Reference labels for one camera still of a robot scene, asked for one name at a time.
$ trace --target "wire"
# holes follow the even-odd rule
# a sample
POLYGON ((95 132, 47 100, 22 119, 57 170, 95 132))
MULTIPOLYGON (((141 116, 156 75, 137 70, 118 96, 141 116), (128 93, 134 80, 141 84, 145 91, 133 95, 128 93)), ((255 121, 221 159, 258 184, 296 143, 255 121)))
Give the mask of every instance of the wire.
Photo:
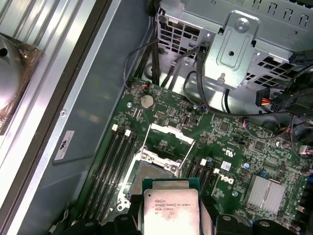
POLYGON ((231 111, 229 109, 229 105, 228 105, 228 96, 229 96, 229 92, 230 89, 226 89, 225 94, 224 94, 224 105, 225 105, 225 109, 226 111, 231 114, 231 111))
POLYGON ((294 128, 293 128, 293 125, 294 125, 294 120, 295 120, 296 116, 293 115, 292 118, 291 118, 291 123, 290 123, 290 142, 291 142, 291 149, 292 151, 294 152, 294 154, 302 159, 311 159, 313 156, 307 156, 307 155, 302 155, 302 154, 299 154, 296 149, 295 149, 295 146, 294 146, 294 142, 293 142, 293 136, 294 136, 294 128))
POLYGON ((200 106, 200 104, 194 102, 188 95, 187 93, 187 90, 186 90, 186 86, 189 82, 189 79, 190 79, 190 76, 193 74, 193 73, 196 73, 196 71, 191 71, 190 73, 188 73, 188 75, 186 76, 186 79, 185 79, 185 82, 184 82, 184 85, 182 87, 183 91, 184 91, 184 95, 185 97, 189 100, 190 103, 194 104, 194 105, 197 105, 197 106, 200 106))
POLYGON ((127 82, 128 82, 128 80, 127 80, 127 66, 128 66, 128 62, 129 62, 130 58, 131 58, 132 55, 135 54, 137 51, 140 51, 140 50, 142 50, 142 49, 144 49, 144 48, 146 48, 146 47, 148 47, 148 46, 150 46, 150 45, 153 45, 154 43, 157 43, 157 42, 158 42, 158 39, 153 40, 152 42, 149 42, 149 43, 147 43, 147 44, 145 44, 145 45, 143 45, 143 46, 141 46, 141 47, 139 47, 139 48, 133 50, 131 53, 129 53, 128 57, 126 58, 125 65, 124 65, 124 70, 123 70, 124 86, 125 86, 125 88, 126 88, 127 90, 133 91, 133 90, 136 90, 136 89, 139 89, 139 88, 142 87, 142 86, 140 85, 140 86, 137 86, 137 87, 133 87, 133 88, 132 88, 132 87, 128 86, 128 84, 127 84, 127 82))
POLYGON ((305 74, 306 72, 310 71, 311 69, 313 69, 313 64, 305 66, 302 70, 300 70, 299 72, 296 73, 296 75, 293 77, 293 79, 297 79, 298 77, 300 77, 301 75, 305 74))
MULTIPOLYGON (((157 25, 155 25, 155 35, 154 40, 157 39, 157 25)), ((155 43, 152 45, 152 83, 159 85, 160 82, 160 61, 158 57, 158 44, 155 43)))
MULTIPOLYGON (((183 59, 183 58, 185 58, 185 57, 188 57, 188 56, 191 56, 191 55, 192 55, 193 53, 195 53, 197 50, 198 50, 198 47, 195 47, 195 48, 193 48, 192 50, 186 52, 185 54, 180 55, 179 57, 177 57, 177 58, 174 60, 174 62, 172 63, 172 66, 170 67, 169 72, 167 73, 166 78, 164 79, 164 81, 163 81, 162 84, 161 84, 161 87, 165 87, 166 84, 168 83, 168 81, 170 80, 171 76, 172 76, 173 73, 174 73, 176 64, 177 64, 181 59, 183 59)), ((169 90, 173 89, 174 84, 175 84, 175 81, 172 81, 171 84, 170 84, 169 90)))
POLYGON ((277 114, 289 114, 289 112, 279 112, 279 113, 266 113, 266 114, 228 114, 218 109, 212 108, 208 105, 207 99, 204 94, 202 75, 203 75, 203 62, 205 56, 205 49, 200 49, 197 53, 197 87, 201 100, 204 102, 204 105, 208 109, 209 112, 223 116, 223 117, 232 117, 232 118, 261 118, 261 117, 269 117, 276 116, 277 114))
POLYGON ((305 96, 307 94, 313 94, 313 88, 306 88, 301 91, 295 92, 294 94, 291 94, 292 99, 300 98, 302 96, 305 96))
POLYGON ((286 131, 289 129, 290 126, 287 126, 286 128, 284 128, 280 133, 274 135, 274 136, 271 136, 271 137, 259 137, 257 136, 256 134, 252 133, 249 129, 248 129, 248 126, 249 126, 250 122, 247 121, 247 120, 244 120, 243 122, 243 127, 244 129, 251 135, 253 136, 254 138, 258 139, 258 140, 273 140, 273 139, 276 139, 282 135, 284 135, 286 133, 286 131))

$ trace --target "metal frame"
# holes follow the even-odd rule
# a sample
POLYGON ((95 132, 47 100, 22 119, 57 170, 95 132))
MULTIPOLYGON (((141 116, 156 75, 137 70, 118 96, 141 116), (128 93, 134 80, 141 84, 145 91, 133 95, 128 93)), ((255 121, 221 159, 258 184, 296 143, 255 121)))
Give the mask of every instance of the metal frame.
POLYGON ((0 137, 0 207, 35 136, 95 1, 6 1, 0 31, 44 50, 4 136, 0 137))
MULTIPOLYGON (((24 194, 20 196, 21 203, 19 206, 14 207, 14 209, 16 209, 14 212, 16 213, 11 215, 13 219, 8 228, 8 234, 16 234, 19 229, 19 233, 23 230, 24 234, 28 234, 25 230, 29 231, 29 228, 36 230, 36 232, 38 232, 38 230, 45 230, 47 223, 52 223, 58 216, 58 211, 63 210, 67 206, 67 203, 71 203, 72 200, 77 199, 101 139, 108 128, 116 101, 121 97, 123 91, 122 69, 116 70, 115 67, 113 68, 111 66, 112 57, 108 57, 104 52, 109 51, 109 54, 116 52, 116 57, 119 58, 119 60, 114 60, 117 61, 115 65, 118 67, 123 66, 122 58, 126 59, 128 51, 146 42, 152 33, 151 22, 149 22, 149 17, 144 12, 144 1, 142 0, 138 1, 138 4, 132 4, 132 7, 129 7, 125 0, 113 0, 109 9, 106 11, 105 17, 99 20, 99 24, 100 26, 97 29, 95 38, 90 40, 92 46, 86 54, 83 65, 80 67, 81 64, 79 64, 78 70, 71 74, 77 76, 76 80, 74 79, 75 82, 72 82, 72 86, 70 86, 71 90, 68 91, 68 94, 66 94, 65 98, 62 100, 61 106, 58 106, 59 112, 54 117, 53 122, 47 124, 51 126, 45 128, 48 129, 48 133, 45 132, 43 134, 43 140, 39 143, 41 146, 39 146, 38 152, 34 152, 36 155, 34 161, 36 161, 36 163, 32 167, 32 175, 28 176, 29 186, 23 187, 24 194), (139 11, 138 16, 134 21, 130 21, 129 18, 136 10, 139 11), (120 30, 120 27, 128 23, 129 25, 126 30, 120 30), (116 43, 117 30, 119 30, 119 43, 116 43), (130 35, 134 32, 136 35, 132 38, 128 36, 125 37, 125 34, 130 35), (103 60, 108 60, 105 66, 103 66, 103 60), (95 80, 97 81, 99 78, 98 75, 101 77, 103 69, 106 69, 109 75, 102 79, 102 81, 105 82, 105 86, 97 86, 97 88, 103 92, 103 90, 108 88, 108 81, 111 81, 110 90, 107 91, 111 92, 111 96, 109 100, 107 100, 107 97, 100 99, 100 102, 102 102, 101 105, 105 106, 103 109, 99 109, 99 106, 94 104, 98 99, 92 100, 93 111, 101 111, 99 114, 101 115, 101 120, 97 122, 89 118, 80 119, 81 116, 79 116, 80 113, 78 113, 78 111, 82 109, 88 110, 88 108, 90 108, 90 105, 87 106, 85 102, 86 96, 90 94, 90 83, 94 83, 95 80), (88 130, 84 128, 85 125, 88 125, 88 130, 92 130, 92 132, 88 132, 88 130), (68 128, 75 130, 75 136, 72 140, 73 144, 67 149, 67 154, 63 160, 54 162, 53 156, 55 156, 58 151, 62 136, 68 128), (82 144, 82 140, 86 138, 86 135, 91 136, 89 138, 87 137, 88 140, 84 141, 84 143, 87 143, 90 139, 92 140, 88 142, 87 148, 77 153, 76 150, 80 147, 78 145, 82 144), (53 201, 53 204, 50 203, 47 205, 47 201, 53 201), (45 207, 43 210, 49 211, 49 213, 45 213, 44 216, 41 216, 37 213, 38 207, 41 209, 45 207)), ((134 56, 131 63, 132 65, 137 63, 137 59, 140 55, 141 53, 138 53, 136 57, 134 56)))

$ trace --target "ventilation holes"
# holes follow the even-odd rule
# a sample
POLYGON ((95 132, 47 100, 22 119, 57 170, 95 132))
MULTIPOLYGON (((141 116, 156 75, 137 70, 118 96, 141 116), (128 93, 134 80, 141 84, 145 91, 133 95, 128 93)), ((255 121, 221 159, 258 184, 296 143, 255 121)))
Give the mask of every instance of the ventilation holes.
POLYGON ((268 74, 258 78, 258 80, 254 81, 254 83, 264 87, 273 87, 278 85, 276 79, 268 74))
POLYGON ((268 7, 268 14, 275 15, 277 9, 277 4, 271 2, 268 7))
POLYGON ((292 70, 292 65, 288 63, 279 63, 270 56, 258 63, 258 66, 268 69, 269 72, 269 74, 261 76, 254 81, 254 83, 264 87, 276 86, 278 84, 277 78, 291 80, 296 75, 296 72, 292 70))
POLYGON ((252 8, 257 8, 259 9, 261 6, 262 0, 253 0, 252 8))
POLYGON ((303 27, 307 26, 308 19, 309 19, 309 17, 307 15, 302 14, 302 16, 300 18, 299 25, 303 26, 303 27))
POLYGON ((247 80, 247 81, 251 80, 251 79, 254 78, 254 77, 255 77, 254 74, 251 74, 251 73, 247 73, 247 74, 246 74, 246 80, 247 80))
POLYGON ((293 10, 287 8, 287 9, 285 10, 283 19, 285 19, 285 20, 287 20, 287 21, 290 21, 291 16, 292 16, 292 13, 293 13, 293 10))
POLYGON ((166 48, 172 52, 184 54, 197 46, 197 41, 200 35, 200 30, 191 26, 182 24, 181 22, 174 23, 170 19, 166 23, 159 22, 159 43, 166 45, 166 48), (181 47, 181 42, 188 45, 187 48, 181 47))

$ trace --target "chip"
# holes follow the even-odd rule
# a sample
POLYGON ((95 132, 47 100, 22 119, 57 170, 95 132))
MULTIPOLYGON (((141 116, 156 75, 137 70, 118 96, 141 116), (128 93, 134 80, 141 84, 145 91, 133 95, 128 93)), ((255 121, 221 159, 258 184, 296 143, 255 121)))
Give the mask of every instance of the chip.
POLYGON ((220 130, 227 132, 228 129, 229 129, 229 124, 226 123, 226 122, 223 122, 223 123, 221 124, 221 126, 220 126, 220 130))
POLYGON ((206 138, 201 137, 201 138, 200 138, 200 143, 206 143, 206 138))
POLYGON ((226 161, 222 162, 221 169, 229 171, 230 167, 231 167, 231 163, 228 163, 226 161))
POLYGON ((265 145, 264 143, 257 141, 254 149, 262 151, 262 149, 264 148, 264 145, 265 145))
POLYGON ((245 196, 245 202, 261 210, 277 214, 284 192, 285 186, 253 175, 245 196))
POLYGON ((152 165, 145 161, 140 161, 139 167, 136 170, 135 179, 129 189, 129 196, 133 194, 142 193, 142 180, 143 179, 168 179, 173 178, 173 173, 152 165))

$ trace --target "label sticker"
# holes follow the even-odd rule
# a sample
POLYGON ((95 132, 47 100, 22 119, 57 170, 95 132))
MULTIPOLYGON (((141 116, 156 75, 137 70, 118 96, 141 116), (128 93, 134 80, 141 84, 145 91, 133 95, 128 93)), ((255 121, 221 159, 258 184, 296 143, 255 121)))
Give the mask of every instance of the label sticker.
POLYGON ((67 148, 69 146, 70 141, 73 138, 75 131, 66 131, 65 136, 61 142, 57 155, 55 156, 54 160, 62 160, 67 152, 67 148))
POLYGON ((231 167, 231 163, 223 161, 221 169, 229 171, 231 167))

